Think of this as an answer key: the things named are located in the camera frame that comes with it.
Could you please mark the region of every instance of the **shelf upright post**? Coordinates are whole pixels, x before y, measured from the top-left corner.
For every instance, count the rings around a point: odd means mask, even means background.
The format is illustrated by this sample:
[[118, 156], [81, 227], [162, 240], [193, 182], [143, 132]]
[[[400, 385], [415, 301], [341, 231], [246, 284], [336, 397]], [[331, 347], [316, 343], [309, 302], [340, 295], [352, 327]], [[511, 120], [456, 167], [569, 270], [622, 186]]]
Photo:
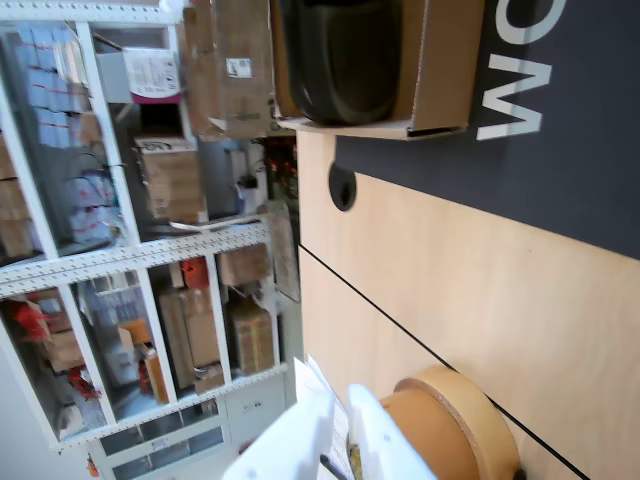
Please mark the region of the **shelf upright post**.
[[[262, 223], [268, 228], [267, 215], [262, 215]], [[273, 362], [274, 365], [280, 365], [280, 340], [278, 335], [278, 309], [276, 308], [276, 298], [278, 291], [273, 276], [273, 249], [271, 248], [271, 236], [265, 242], [267, 245], [267, 253], [269, 256], [269, 273], [260, 281], [262, 289], [262, 304], [271, 317], [271, 338], [273, 342]]]
[[151, 326], [151, 335], [153, 336], [153, 346], [155, 347], [156, 352], [158, 352], [160, 369], [162, 370], [164, 386], [167, 389], [167, 396], [169, 397], [170, 403], [177, 403], [178, 396], [176, 395], [176, 387], [173, 383], [173, 377], [171, 376], [169, 355], [164, 343], [164, 336], [162, 335], [160, 317], [158, 316], [158, 309], [156, 308], [156, 301], [153, 295], [153, 289], [151, 288], [149, 271], [146, 268], [139, 268], [136, 270], [136, 274], [138, 275], [138, 281], [140, 282], [140, 288], [142, 289], [142, 298], [144, 298], [144, 305], [147, 309], [147, 318], [149, 319], [149, 325]]
[[20, 187], [24, 195], [31, 219], [38, 239], [42, 244], [42, 250], [47, 260], [58, 258], [58, 249], [53, 239], [51, 228], [47, 221], [47, 217], [38, 195], [38, 189], [33, 179], [29, 162], [27, 160], [27, 152], [22, 144], [22, 137], [18, 129], [18, 123], [11, 106], [11, 100], [4, 81], [4, 75], [0, 74], [0, 120], [2, 121], [2, 130], [4, 131], [4, 141], [9, 149], [13, 167], [18, 175]]
[[229, 349], [227, 347], [227, 334], [224, 327], [224, 313], [222, 311], [222, 298], [220, 297], [220, 285], [218, 284], [218, 269], [213, 253], [205, 255], [207, 271], [209, 272], [209, 290], [211, 292], [211, 307], [213, 320], [216, 324], [216, 336], [218, 337], [218, 350], [220, 351], [220, 363], [224, 384], [231, 384], [231, 364], [229, 362]]
[[60, 292], [62, 303], [64, 304], [64, 308], [69, 316], [69, 321], [71, 322], [73, 333], [76, 337], [76, 341], [78, 342], [78, 346], [80, 347], [84, 364], [87, 367], [89, 376], [91, 377], [91, 383], [96, 391], [100, 393], [99, 401], [104, 418], [107, 421], [107, 424], [115, 425], [117, 423], [116, 417], [113, 414], [113, 408], [111, 407], [109, 396], [107, 395], [107, 391], [104, 387], [102, 374], [98, 369], [98, 363], [93, 355], [93, 350], [89, 343], [89, 337], [87, 336], [84, 324], [82, 323], [80, 311], [73, 296], [73, 292], [71, 291], [71, 287], [66, 283], [61, 284], [58, 286], [58, 291]]
[[89, 82], [89, 91], [93, 99], [92, 106], [100, 129], [102, 130], [102, 139], [107, 152], [107, 161], [111, 169], [111, 176], [118, 196], [118, 203], [124, 218], [124, 224], [127, 228], [127, 237], [131, 246], [140, 243], [140, 234], [136, 218], [133, 213], [131, 197], [129, 196], [129, 187], [127, 186], [127, 178], [122, 168], [122, 158], [118, 148], [113, 122], [109, 113], [109, 106], [102, 88], [102, 79], [98, 70], [98, 61], [96, 60], [96, 51], [93, 44], [93, 36], [91, 27], [87, 22], [76, 22], [78, 29], [78, 37], [80, 39], [80, 47], [82, 48], [82, 57], [84, 59], [85, 69], [87, 71], [87, 81]]

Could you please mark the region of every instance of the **cardboard box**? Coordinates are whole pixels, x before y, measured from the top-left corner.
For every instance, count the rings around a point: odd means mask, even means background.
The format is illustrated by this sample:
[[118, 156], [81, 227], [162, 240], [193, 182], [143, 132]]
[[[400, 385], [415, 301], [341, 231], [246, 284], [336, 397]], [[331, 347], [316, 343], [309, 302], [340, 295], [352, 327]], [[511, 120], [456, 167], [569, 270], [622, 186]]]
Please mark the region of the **cardboard box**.
[[121, 323], [120, 325], [118, 325], [118, 331], [120, 330], [124, 330], [124, 332], [127, 333], [126, 343], [130, 342], [132, 345], [153, 343], [151, 335], [149, 334], [149, 329], [147, 329], [147, 322], [144, 318], [137, 318], [129, 322]]
[[183, 138], [136, 138], [156, 218], [197, 222], [205, 210], [197, 151]]
[[13, 162], [4, 142], [4, 136], [0, 134], [0, 180], [15, 178], [16, 171], [13, 169]]
[[159, 300], [178, 386], [186, 388], [193, 385], [196, 377], [178, 291], [174, 288], [167, 289], [160, 294]]
[[8, 257], [23, 257], [33, 253], [31, 220], [0, 221], [0, 241]]
[[261, 280], [269, 273], [269, 256], [264, 243], [221, 253], [219, 262], [220, 281], [231, 287]]
[[220, 361], [208, 288], [170, 288], [160, 294], [162, 319], [180, 388], [193, 385], [194, 367]]
[[255, 138], [267, 136], [272, 128], [278, 131], [270, 109], [268, 3], [194, 3], [183, 12], [187, 102], [194, 131], [214, 138]]
[[208, 288], [187, 288], [178, 294], [196, 368], [220, 361], [218, 336]]
[[231, 308], [240, 369], [244, 375], [273, 367], [271, 317], [252, 301]]
[[80, 352], [73, 331], [54, 333], [51, 335], [51, 341], [45, 342], [43, 345], [46, 358], [51, 362], [51, 367], [55, 372], [84, 365], [82, 352]]
[[469, 123], [484, 0], [401, 0], [398, 94], [388, 119], [325, 127], [291, 99], [279, 0], [271, 0], [277, 114], [294, 130], [408, 140], [464, 129]]
[[0, 220], [26, 220], [29, 209], [17, 179], [0, 181]]
[[155, 349], [149, 349], [144, 353], [144, 365], [147, 367], [153, 396], [158, 403], [169, 403], [169, 395], [167, 395], [167, 388], [164, 384], [162, 368], [160, 367], [160, 357], [158, 357]]

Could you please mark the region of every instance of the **black surface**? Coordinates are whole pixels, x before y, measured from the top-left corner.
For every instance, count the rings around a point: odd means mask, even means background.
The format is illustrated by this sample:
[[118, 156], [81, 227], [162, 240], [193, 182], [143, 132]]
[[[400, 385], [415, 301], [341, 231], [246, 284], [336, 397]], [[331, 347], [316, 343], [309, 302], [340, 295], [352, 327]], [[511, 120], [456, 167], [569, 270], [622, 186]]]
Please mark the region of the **black surface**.
[[[567, 0], [545, 37], [514, 46], [497, 34], [497, 3], [486, 5], [469, 129], [339, 137], [337, 164], [640, 259], [640, 4]], [[512, 23], [543, 18], [551, 1], [535, 3], [512, 0]], [[552, 66], [548, 85], [506, 97], [543, 114], [539, 132], [476, 140], [479, 126], [518, 121], [482, 107], [485, 90], [522, 78], [490, 70], [492, 53]]]

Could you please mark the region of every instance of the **white lettering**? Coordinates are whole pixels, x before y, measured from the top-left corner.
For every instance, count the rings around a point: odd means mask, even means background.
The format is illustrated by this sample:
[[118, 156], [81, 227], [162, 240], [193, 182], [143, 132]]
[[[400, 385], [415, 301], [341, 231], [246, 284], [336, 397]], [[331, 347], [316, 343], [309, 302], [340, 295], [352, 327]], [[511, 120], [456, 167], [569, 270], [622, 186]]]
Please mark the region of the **white lettering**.
[[488, 140], [491, 138], [538, 132], [540, 130], [540, 124], [542, 123], [542, 114], [506, 102], [501, 100], [501, 98], [547, 85], [551, 78], [551, 65], [492, 54], [491, 57], [489, 57], [489, 68], [504, 70], [506, 72], [523, 73], [531, 76], [484, 92], [484, 96], [482, 97], [483, 107], [519, 118], [522, 122], [480, 127], [478, 128], [476, 139]]
[[541, 39], [555, 26], [562, 15], [562, 10], [567, 0], [553, 0], [551, 9], [546, 17], [540, 22], [530, 27], [520, 28], [514, 27], [507, 19], [507, 6], [510, 0], [499, 0], [498, 8], [496, 8], [496, 28], [498, 33], [505, 42], [513, 45], [526, 45]]

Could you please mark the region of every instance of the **label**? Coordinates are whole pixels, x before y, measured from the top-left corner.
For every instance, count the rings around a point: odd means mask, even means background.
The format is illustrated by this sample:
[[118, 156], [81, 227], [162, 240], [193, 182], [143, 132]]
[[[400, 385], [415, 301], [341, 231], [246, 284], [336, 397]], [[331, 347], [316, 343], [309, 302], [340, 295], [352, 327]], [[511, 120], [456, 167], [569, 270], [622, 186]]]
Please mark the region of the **label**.
[[135, 138], [136, 146], [143, 155], [154, 153], [195, 152], [196, 147], [184, 138], [178, 137], [149, 137]]
[[129, 90], [145, 98], [167, 98], [180, 93], [175, 55], [171, 50], [125, 48]]
[[227, 74], [231, 78], [251, 78], [251, 60], [248, 58], [227, 58]]

